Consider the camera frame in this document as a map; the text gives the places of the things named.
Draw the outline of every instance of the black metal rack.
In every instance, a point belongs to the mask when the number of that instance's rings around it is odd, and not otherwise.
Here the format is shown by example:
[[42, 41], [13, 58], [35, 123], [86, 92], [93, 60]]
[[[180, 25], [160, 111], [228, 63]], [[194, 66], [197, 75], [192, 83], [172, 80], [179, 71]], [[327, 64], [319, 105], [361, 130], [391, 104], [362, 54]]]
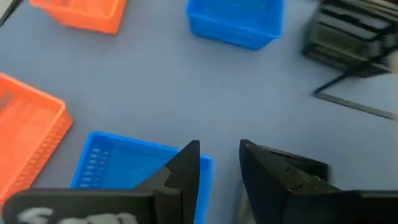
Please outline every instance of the black metal rack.
[[323, 1], [305, 34], [303, 54], [343, 71], [312, 95], [387, 119], [396, 115], [323, 93], [349, 77], [390, 73], [387, 56], [398, 49], [398, 17], [369, 6], [366, 0]]

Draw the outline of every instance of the blue basket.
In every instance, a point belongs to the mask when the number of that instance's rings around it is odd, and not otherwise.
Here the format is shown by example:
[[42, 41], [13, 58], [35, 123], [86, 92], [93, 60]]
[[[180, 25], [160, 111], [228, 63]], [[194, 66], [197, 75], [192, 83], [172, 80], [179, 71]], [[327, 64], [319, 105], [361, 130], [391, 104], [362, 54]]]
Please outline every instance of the blue basket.
[[[174, 147], [93, 132], [75, 172], [73, 189], [132, 189], [178, 153]], [[200, 157], [200, 186], [195, 224], [205, 222], [213, 177], [213, 159]]]
[[283, 0], [189, 0], [195, 35], [258, 50], [282, 33]]

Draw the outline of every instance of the tabletop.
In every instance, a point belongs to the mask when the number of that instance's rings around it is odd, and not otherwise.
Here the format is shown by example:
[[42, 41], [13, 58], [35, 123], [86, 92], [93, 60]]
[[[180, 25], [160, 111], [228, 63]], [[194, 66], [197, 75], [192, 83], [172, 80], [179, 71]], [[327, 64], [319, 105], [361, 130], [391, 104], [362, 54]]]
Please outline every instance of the tabletop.
[[[339, 74], [300, 54], [317, 1], [285, 0], [282, 38], [257, 52], [192, 35], [186, 4], [129, 1], [119, 34], [106, 35], [25, 1], [1, 27], [0, 71], [63, 99], [75, 120], [34, 187], [68, 187], [98, 130], [175, 147], [199, 139], [215, 160], [207, 223], [234, 221], [240, 139], [326, 162], [342, 189], [398, 188], [394, 122], [310, 96]], [[386, 79], [330, 91], [387, 109]]]

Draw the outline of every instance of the orange basket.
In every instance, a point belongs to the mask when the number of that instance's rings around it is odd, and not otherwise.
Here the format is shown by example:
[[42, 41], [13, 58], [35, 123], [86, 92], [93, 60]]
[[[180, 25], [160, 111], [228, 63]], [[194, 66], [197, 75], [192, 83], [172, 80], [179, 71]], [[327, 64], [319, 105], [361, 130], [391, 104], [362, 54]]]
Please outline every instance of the orange basket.
[[33, 184], [71, 125], [63, 101], [0, 73], [0, 208]]
[[127, 0], [30, 0], [60, 23], [117, 34]]

